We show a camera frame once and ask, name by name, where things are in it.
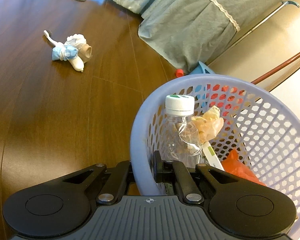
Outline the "lavender plastic basket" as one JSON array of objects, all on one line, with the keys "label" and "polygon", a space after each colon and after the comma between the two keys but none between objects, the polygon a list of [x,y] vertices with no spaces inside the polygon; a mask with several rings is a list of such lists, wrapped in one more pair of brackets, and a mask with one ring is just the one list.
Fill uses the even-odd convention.
[{"label": "lavender plastic basket", "polygon": [[268,187],[287,195],[297,219],[289,236],[300,237],[300,120],[279,99],[242,80],[213,74],[188,75],[157,88],[141,105],[130,137],[130,158],[143,195],[165,193],[153,176],[153,153],[164,143],[165,98],[190,95],[194,113],[221,111],[224,126],[211,146],[220,159],[236,150],[240,160]]}]

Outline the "red plastic bag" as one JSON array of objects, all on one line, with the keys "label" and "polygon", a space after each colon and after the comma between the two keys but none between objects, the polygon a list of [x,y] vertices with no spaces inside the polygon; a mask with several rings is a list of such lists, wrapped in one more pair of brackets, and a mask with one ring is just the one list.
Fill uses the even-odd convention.
[{"label": "red plastic bag", "polygon": [[221,164],[225,172],[265,186],[246,165],[239,161],[239,155],[236,149],[231,150],[227,158],[223,160]]}]

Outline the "crumpled blue face mask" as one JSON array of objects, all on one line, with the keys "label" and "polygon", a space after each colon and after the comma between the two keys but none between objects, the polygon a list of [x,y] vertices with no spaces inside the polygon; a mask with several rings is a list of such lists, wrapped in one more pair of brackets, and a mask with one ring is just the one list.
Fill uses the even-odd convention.
[{"label": "crumpled blue face mask", "polygon": [[53,61],[69,61],[77,57],[78,49],[73,46],[65,46],[61,42],[57,42],[52,49]]}]

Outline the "crumpled white tissue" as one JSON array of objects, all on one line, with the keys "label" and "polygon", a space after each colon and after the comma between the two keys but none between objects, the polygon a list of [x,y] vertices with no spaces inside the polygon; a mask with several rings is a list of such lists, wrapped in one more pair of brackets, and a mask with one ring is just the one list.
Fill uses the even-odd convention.
[{"label": "crumpled white tissue", "polygon": [[74,34],[68,36],[66,38],[66,42],[64,43],[65,46],[73,46],[75,48],[80,47],[82,44],[86,44],[87,41],[82,34]]}]

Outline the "red broom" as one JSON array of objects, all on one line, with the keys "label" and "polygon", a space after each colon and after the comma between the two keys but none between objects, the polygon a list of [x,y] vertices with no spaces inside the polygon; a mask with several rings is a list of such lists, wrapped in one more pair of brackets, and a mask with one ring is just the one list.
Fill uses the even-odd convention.
[{"label": "red broom", "polygon": [[289,64],[293,63],[294,61],[298,60],[299,58],[300,58],[300,52],[295,54],[293,57],[287,59],[283,63],[279,64],[277,67],[271,69],[270,71],[266,72],[265,74],[259,76],[255,80],[251,81],[251,83],[254,85],[257,85],[258,83],[260,83],[260,82],[264,81],[265,79],[267,79],[268,77],[274,75],[275,73],[282,70],[283,68],[285,68]]}]

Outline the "red bottle cap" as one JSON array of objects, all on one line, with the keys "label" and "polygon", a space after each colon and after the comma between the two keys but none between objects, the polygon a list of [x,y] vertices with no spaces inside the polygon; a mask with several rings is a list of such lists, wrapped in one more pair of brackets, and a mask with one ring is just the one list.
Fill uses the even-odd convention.
[{"label": "red bottle cap", "polygon": [[182,69],[177,69],[175,71],[175,76],[176,77],[183,77],[184,76],[184,71]]}]

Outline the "metal rod with teal hook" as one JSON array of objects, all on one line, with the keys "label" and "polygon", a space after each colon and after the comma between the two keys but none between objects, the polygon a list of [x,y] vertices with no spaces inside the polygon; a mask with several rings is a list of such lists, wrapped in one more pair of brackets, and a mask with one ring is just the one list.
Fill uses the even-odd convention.
[{"label": "metal rod with teal hook", "polygon": [[217,56],[214,60],[209,62],[207,65],[210,66],[211,64],[213,64],[220,56],[225,54],[230,49],[234,48],[237,44],[239,44],[239,42],[244,40],[247,36],[249,36],[252,32],[254,32],[257,28],[259,28],[262,24],[267,22],[267,20],[269,20],[271,17],[273,17],[275,14],[277,14],[280,10],[282,10],[284,7],[286,7],[288,5],[293,5],[297,8],[300,8],[300,4],[296,1],[292,1],[292,0],[281,1],[281,4],[278,7],[276,7],[266,17],[264,17],[257,24],[255,24],[253,27],[251,27],[244,35],[239,37],[235,42],[232,42],[232,44],[230,44],[230,46],[228,48],[226,48],[226,50],[224,52],[222,52],[219,56]]}]

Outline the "clear plastic bottle white cap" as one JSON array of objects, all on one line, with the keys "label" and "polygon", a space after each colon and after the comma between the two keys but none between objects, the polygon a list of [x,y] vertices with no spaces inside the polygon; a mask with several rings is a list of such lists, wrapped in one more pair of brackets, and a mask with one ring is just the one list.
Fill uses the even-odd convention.
[{"label": "clear plastic bottle white cap", "polygon": [[166,96],[166,118],[160,137],[161,158],[166,161],[180,161],[187,168],[195,168],[202,162],[199,132],[192,121],[194,103],[192,96]]}]

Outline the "white green medicine box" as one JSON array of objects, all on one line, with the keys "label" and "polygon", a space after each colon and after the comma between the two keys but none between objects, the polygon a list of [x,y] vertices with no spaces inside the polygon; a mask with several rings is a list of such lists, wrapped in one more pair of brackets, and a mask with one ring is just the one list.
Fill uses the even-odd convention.
[{"label": "white green medicine box", "polygon": [[202,144],[202,151],[210,166],[224,171],[219,158],[208,141]]}]

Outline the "white toothbrush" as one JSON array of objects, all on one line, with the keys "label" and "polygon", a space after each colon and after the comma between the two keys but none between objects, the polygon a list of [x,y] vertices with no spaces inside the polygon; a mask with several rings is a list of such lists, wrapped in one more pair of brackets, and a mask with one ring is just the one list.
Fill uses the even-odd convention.
[{"label": "white toothbrush", "polygon": [[57,42],[50,37],[50,34],[47,30],[43,31],[44,36],[47,40],[53,44],[52,49],[52,60],[53,61],[68,61],[75,71],[83,72],[84,70],[84,63],[82,59],[78,55],[78,49],[70,46],[65,45],[62,42]]}]

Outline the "crumpled beige plastic wrapper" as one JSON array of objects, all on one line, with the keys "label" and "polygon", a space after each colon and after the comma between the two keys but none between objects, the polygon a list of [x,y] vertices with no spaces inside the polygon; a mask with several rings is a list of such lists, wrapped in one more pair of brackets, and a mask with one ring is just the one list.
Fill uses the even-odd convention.
[{"label": "crumpled beige plastic wrapper", "polygon": [[220,117],[220,113],[221,111],[218,107],[212,106],[203,115],[191,118],[198,129],[201,144],[215,139],[223,128],[224,119]]}]

